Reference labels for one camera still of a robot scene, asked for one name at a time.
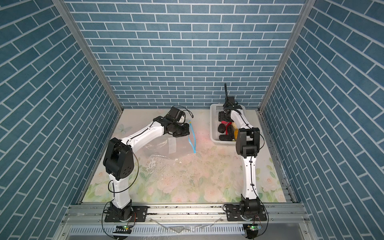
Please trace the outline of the clear zip top bag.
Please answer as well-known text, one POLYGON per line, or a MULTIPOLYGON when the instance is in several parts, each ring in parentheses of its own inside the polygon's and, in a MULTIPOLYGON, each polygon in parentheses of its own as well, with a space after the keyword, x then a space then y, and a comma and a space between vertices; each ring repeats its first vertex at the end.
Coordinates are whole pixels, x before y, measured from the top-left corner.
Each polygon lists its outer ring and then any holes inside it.
POLYGON ((182 157, 195 154, 196 135, 192 123, 190 134, 185 137, 173 137, 166 133, 166 126, 154 121, 135 134, 129 136, 125 143, 130 146, 133 153, 142 158, 179 161, 182 157))

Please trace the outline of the small black food ball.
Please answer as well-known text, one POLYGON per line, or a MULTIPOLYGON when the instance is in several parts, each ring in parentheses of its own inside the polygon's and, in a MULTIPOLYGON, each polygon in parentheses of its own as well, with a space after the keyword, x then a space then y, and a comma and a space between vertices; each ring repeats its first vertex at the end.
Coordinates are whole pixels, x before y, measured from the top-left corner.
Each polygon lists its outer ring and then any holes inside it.
POLYGON ((221 134, 226 134, 225 128, 225 125, 223 123, 220 123, 218 126, 218 132, 221 134))

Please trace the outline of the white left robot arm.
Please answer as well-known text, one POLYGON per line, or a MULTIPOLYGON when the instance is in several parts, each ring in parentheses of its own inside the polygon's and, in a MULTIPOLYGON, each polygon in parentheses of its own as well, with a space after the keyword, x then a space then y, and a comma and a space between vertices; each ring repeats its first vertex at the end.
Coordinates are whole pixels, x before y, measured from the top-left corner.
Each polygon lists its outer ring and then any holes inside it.
POLYGON ((190 134, 194 134, 191 122, 178 122, 159 116, 154 118, 148 126, 126 138, 111 139, 103 160, 103 165, 113 184, 109 187, 109 191, 114 195, 111 206, 123 210, 132 204, 129 195, 132 184, 129 183, 128 177, 136 165, 134 161, 138 161, 137 151, 163 135, 183 138, 190 134))

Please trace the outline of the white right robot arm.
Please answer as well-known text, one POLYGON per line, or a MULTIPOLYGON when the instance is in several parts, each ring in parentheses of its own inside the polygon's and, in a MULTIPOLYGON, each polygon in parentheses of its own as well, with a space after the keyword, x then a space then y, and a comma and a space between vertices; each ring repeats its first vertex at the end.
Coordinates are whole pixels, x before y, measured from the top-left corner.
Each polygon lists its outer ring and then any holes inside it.
POLYGON ((261 201, 256 187, 256 160, 260 147, 260 129, 255 128, 246 118, 245 112, 234 97, 226 97, 219 121, 234 123, 238 128, 236 152, 243 158, 244 187, 241 194, 242 215, 256 213, 261 201))

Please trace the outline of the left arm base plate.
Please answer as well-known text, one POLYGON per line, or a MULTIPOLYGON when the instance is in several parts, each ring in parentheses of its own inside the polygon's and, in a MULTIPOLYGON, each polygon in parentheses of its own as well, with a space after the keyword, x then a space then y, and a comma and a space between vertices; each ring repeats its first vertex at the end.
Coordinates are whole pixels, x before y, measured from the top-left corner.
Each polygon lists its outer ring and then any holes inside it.
POLYGON ((118 209, 110 205, 104 210, 104 221, 107 223, 119 222, 145 222, 148 213, 148 206, 127 206, 124 209, 118 209))

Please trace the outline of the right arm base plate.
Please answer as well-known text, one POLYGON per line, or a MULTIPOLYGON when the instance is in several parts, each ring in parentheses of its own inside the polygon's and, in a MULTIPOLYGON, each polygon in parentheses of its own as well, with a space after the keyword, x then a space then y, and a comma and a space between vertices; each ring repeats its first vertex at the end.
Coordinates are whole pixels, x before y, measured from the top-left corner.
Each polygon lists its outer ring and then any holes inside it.
POLYGON ((224 204, 222 209, 226 214, 227 221, 229 222, 258 222, 267 221, 267 212, 264 206, 260 206, 258 209, 242 209, 240 205, 224 204))

